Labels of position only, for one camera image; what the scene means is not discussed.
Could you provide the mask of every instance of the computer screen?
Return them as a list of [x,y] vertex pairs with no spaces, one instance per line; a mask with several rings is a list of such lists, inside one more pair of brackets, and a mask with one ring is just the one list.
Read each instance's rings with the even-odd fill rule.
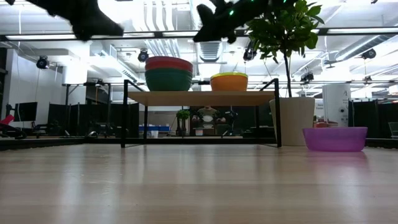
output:
[[36,112],[37,112],[37,102],[17,103],[15,104],[14,121],[35,121]]

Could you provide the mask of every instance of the orange bowl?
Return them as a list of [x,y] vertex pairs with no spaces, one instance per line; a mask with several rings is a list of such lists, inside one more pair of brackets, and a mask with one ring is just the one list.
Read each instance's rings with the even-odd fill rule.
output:
[[213,91],[246,91],[248,76],[240,72],[223,72],[213,75],[210,85]]

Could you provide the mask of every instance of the small tree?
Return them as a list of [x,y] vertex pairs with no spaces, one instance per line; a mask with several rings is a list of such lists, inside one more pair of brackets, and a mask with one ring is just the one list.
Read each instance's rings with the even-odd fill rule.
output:
[[292,87],[288,58],[292,52],[304,55],[305,47],[314,49],[318,36],[312,30],[317,28],[319,23],[324,24],[318,17],[321,6],[313,6],[314,4],[316,3],[307,4],[306,0],[298,0],[294,5],[273,6],[271,12],[248,22],[254,50],[260,50],[261,60],[272,57],[279,64],[277,52],[283,53],[289,97],[292,97]]

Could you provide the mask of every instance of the potted plant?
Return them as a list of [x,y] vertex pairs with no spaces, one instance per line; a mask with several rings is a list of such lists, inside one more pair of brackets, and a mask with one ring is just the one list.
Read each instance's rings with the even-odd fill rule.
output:
[[187,131],[185,127],[185,121],[189,119],[190,112],[189,110],[179,110],[176,114],[177,117],[177,132],[180,136],[184,136],[185,132]]
[[[306,47],[314,49],[317,46],[318,36],[312,30],[324,22],[318,17],[321,6],[314,6],[315,4],[298,0],[295,4],[275,5],[272,12],[248,22],[254,50],[260,50],[262,60],[272,58],[275,63],[279,63],[278,52],[284,57],[289,98],[280,99],[280,118],[282,144],[286,146],[304,146],[302,129],[312,127],[315,100],[292,98],[289,58],[293,52],[304,56]],[[275,123],[275,101],[270,104]]]

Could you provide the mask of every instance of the wooden tabletop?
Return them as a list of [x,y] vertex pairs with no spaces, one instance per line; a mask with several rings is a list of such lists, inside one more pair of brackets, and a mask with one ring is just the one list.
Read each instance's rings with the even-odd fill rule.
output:
[[146,91],[129,92],[145,106],[259,106],[274,99],[273,91]]

